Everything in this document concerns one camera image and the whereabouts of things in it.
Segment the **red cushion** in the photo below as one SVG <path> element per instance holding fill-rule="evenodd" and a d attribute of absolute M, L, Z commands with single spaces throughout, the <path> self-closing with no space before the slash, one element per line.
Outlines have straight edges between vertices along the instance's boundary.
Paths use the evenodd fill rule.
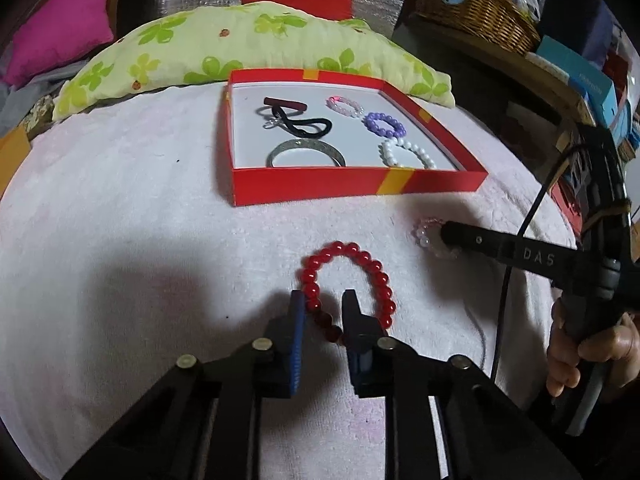
<path fill-rule="evenodd" d="M 348 20 L 353 17 L 351 0 L 240 0 L 242 4 L 275 2 L 293 9 L 302 10 L 326 20 Z"/>

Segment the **green floral pillow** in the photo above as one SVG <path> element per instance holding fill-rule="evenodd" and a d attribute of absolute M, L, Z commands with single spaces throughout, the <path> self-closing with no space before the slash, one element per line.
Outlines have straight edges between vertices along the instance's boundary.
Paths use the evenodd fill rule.
<path fill-rule="evenodd" d="M 199 7 L 142 25 L 95 56 L 56 98 L 54 120 L 101 99 L 222 81 L 239 68 L 319 68 L 369 75 L 453 107 L 451 81 L 370 30 L 273 2 Z"/>

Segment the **white pearl bracelet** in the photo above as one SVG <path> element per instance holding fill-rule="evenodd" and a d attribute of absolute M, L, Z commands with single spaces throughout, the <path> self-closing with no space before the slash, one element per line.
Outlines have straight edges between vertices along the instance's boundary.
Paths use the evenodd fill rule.
<path fill-rule="evenodd" d="M 427 154 L 427 152 L 424 151 L 424 148 L 420 148 L 416 144 L 410 143 L 408 140 L 396 137 L 387 139 L 385 140 L 385 142 L 380 144 L 380 149 L 382 150 L 382 161 L 386 166 L 390 168 L 403 168 L 402 164 L 398 164 L 398 160 L 394 157 L 392 151 L 394 146 L 399 146 L 400 148 L 404 148 L 406 150 L 409 150 L 410 152 L 414 152 L 415 155 L 420 159 L 425 169 L 436 169 L 436 163 Z"/>

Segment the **metal screw head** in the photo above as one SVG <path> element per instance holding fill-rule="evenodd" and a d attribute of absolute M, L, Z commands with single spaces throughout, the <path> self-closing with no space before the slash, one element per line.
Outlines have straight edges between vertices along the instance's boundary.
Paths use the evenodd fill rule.
<path fill-rule="evenodd" d="M 273 346 L 273 341 L 268 337 L 259 337 L 258 339 L 254 339 L 251 346 L 256 350 L 265 351 Z"/>
<path fill-rule="evenodd" d="M 198 360 L 195 356 L 191 354 L 185 354 L 178 357 L 178 360 L 175 362 L 175 365 L 178 368 L 191 368 L 194 364 L 196 364 Z"/>
<path fill-rule="evenodd" d="M 471 359 L 469 359 L 466 355 L 453 355 L 449 358 L 449 362 L 456 368 L 460 368 L 461 370 L 466 370 L 471 366 Z"/>
<path fill-rule="evenodd" d="M 397 344 L 398 341 L 396 341 L 392 337 L 384 336 L 378 339 L 378 347 L 382 348 L 383 350 L 393 350 Z"/>

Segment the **pink pillow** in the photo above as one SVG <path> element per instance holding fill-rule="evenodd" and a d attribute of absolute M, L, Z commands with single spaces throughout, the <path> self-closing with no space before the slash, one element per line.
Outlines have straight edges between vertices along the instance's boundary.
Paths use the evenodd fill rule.
<path fill-rule="evenodd" d="M 4 81 L 18 87 L 113 41 L 107 0 L 49 0 L 14 34 Z"/>

